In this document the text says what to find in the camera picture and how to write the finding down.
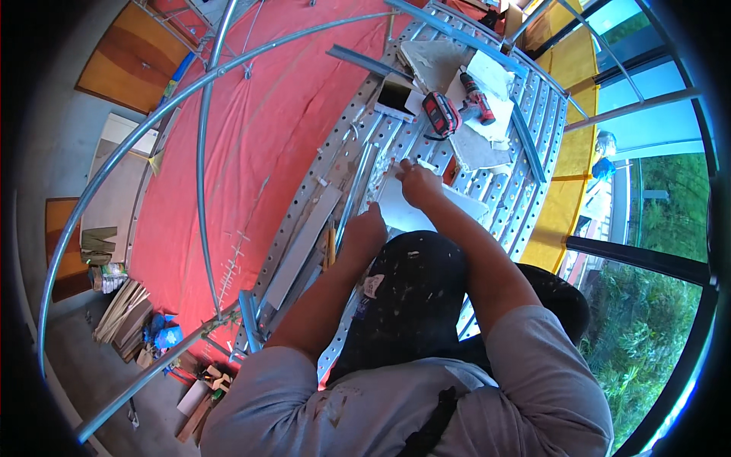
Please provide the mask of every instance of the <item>cordless drill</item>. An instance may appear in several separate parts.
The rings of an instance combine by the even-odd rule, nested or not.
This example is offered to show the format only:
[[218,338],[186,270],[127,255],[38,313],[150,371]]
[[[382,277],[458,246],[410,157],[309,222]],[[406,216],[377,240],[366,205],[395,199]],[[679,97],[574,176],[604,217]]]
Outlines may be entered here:
[[459,110],[460,116],[464,121],[472,118],[478,118],[482,125],[490,125],[495,122],[495,115],[488,105],[488,99],[482,93],[477,83],[474,82],[472,76],[466,72],[459,75],[459,81],[467,92],[467,100],[462,102],[462,108]]

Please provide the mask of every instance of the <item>red tarp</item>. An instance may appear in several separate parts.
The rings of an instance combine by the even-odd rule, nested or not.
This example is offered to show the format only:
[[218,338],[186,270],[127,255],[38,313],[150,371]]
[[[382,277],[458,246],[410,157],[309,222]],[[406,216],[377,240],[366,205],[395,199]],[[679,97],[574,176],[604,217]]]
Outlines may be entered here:
[[[241,52],[256,8],[230,30],[226,41]],[[247,46],[321,23],[388,11],[380,0],[267,0]],[[399,15],[394,35],[411,20]],[[317,148],[368,74],[355,65],[325,55],[333,43],[380,58],[386,18],[340,26],[282,45],[254,58],[253,76],[237,68],[213,87],[205,149],[205,195],[208,240],[217,291],[224,265],[234,260],[238,273],[223,307],[239,289],[251,289],[279,228],[289,201]],[[222,56],[221,62],[228,57]],[[203,73],[196,60],[181,82],[187,86]],[[198,233],[195,197],[195,148],[200,92],[186,100],[165,146],[162,172],[150,181],[143,201],[130,262],[132,278],[151,293],[156,311],[177,314],[188,335],[214,315]],[[249,239],[234,257],[237,231]],[[213,338],[233,345],[238,324],[218,329]],[[193,355],[223,361],[201,341]]]

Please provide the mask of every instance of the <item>worker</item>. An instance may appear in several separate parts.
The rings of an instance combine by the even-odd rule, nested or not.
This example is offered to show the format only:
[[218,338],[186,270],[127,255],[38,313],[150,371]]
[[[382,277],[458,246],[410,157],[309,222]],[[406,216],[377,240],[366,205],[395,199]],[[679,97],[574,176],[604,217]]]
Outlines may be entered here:
[[[437,233],[386,243],[376,203],[353,218],[335,265],[241,362],[205,423],[203,457],[605,456],[609,406],[575,346],[586,300],[553,274],[514,264],[446,198],[440,176],[400,165],[406,201]],[[330,343],[369,266],[318,391],[318,360],[337,356]],[[459,342],[465,292],[482,333]]]

